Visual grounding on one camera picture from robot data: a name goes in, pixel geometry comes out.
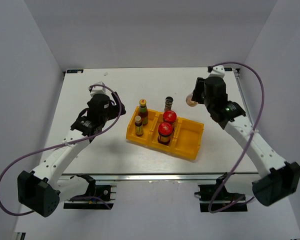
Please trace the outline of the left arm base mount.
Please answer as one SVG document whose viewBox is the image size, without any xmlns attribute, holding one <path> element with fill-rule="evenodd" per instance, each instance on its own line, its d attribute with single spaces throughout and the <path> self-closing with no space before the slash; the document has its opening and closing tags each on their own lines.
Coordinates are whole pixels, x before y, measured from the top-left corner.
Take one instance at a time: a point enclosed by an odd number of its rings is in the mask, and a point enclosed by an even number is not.
<svg viewBox="0 0 300 240">
<path fill-rule="evenodd" d="M 88 183 L 87 190 L 82 195 L 72 197 L 65 201 L 63 208 L 66 210 L 111 210 L 116 199 L 115 186 L 98 184 L 87 174 L 77 174 L 77 177 Z"/>
</svg>

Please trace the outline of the red-lid sauce jar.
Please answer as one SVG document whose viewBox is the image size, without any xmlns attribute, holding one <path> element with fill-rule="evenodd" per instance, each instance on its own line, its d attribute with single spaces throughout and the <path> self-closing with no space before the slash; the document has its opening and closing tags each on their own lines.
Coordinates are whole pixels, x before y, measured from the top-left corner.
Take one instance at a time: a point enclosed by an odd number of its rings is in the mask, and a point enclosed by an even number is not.
<svg viewBox="0 0 300 240">
<path fill-rule="evenodd" d="M 171 141 L 171 136 L 173 134 L 173 127 L 166 122 L 162 122 L 159 126 L 158 126 L 158 137 L 157 140 L 160 144 L 163 145 L 168 145 Z"/>
<path fill-rule="evenodd" d="M 172 110 L 167 110 L 163 113 L 162 119 L 165 123 L 169 123 L 172 128 L 175 128 L 175 123 L 177 120 L 177 114 Z"/>
</svg>

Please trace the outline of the small yellow-label oil bottle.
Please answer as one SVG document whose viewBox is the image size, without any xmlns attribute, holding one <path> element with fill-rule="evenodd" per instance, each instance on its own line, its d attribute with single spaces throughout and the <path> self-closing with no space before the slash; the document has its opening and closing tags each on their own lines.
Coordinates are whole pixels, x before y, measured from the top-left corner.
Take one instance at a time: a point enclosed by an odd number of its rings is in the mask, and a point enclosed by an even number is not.
<svg viewBox="0 0 300 240">
<path fill-rule="evenodd" d="M 143 130 L 142 118 L 139 115 L 137 115 L 134 118 L 134 126 L 135 126 L 135 134 L 137 136 L 142 136 L 144 133 L 144 130 Z"/>
</svg>

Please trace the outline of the pink-cap spice shaker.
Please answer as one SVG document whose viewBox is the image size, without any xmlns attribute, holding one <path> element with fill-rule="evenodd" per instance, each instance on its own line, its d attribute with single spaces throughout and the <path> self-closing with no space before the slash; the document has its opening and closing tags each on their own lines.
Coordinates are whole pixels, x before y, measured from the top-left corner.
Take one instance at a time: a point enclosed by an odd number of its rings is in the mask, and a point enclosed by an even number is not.
<svg viewBox="0 0 300 240">
<path fill-rule="evenodd" d="M 196 101 L 192 100 L 193 97 L 193 93 L 191 92 L 186 98 L 185 98 L 185 102 L 189 107 L 195 107 L 198 105 L 198 103 Z"/>
</svg>

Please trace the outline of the yellow-cap green-label sauce bottle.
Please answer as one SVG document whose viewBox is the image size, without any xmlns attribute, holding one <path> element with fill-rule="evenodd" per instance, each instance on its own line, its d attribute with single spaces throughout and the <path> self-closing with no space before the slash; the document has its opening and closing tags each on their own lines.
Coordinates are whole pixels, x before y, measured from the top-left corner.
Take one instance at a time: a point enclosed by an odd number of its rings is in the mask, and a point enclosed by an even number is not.
<svg viewBox="0 0 300 240">
<path fill-rule="evenodd" d="M 142 124 L 145 126 L 148 124 L 148 108 L 147 101 L 141 99 L 139 101 L 138 115 L 141 117 Z"/>
</svg>

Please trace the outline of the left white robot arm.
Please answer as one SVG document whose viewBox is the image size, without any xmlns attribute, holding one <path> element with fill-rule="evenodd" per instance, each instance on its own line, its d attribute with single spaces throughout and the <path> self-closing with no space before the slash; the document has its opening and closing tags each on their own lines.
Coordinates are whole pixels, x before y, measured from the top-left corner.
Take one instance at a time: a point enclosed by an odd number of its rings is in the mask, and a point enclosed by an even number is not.
<svg viewBox="0 0 300 240">
<path fill-rule="evenodd" d="M 105 132 L 106 123 L 117 121 L 126 111 L 116 92 L 107 95 L 99 84 L 89 91 L 88 107 L 79 113 L 61 146 L 32 171 L 22 171 L 17 177 L 18 201 L 43 217 L 50 216 L 60 202 L 96 197 L 96 181 L 91 176 L 79 173 L 65 181 L 60 177 L 79 153 Z"/>
</svg>

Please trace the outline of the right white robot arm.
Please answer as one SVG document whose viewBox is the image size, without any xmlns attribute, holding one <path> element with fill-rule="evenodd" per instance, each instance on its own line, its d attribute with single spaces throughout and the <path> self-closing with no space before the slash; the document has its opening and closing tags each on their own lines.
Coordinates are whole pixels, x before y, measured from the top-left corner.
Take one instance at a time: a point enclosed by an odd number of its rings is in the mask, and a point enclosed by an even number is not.
<svg viewBox="0 0 300 240">
<path fill-rule="evenodd" d="M 205 105 L 210 117 L 253 162 L 260 179 L 251 183 L 251 190 L 259 203 L 268 207 L 297 190 L 300 165 L 287 162 L 253 129 L 244 109 L 228 99 L 223 78 L 197 78 L 191 100 Z"/>
</svg>

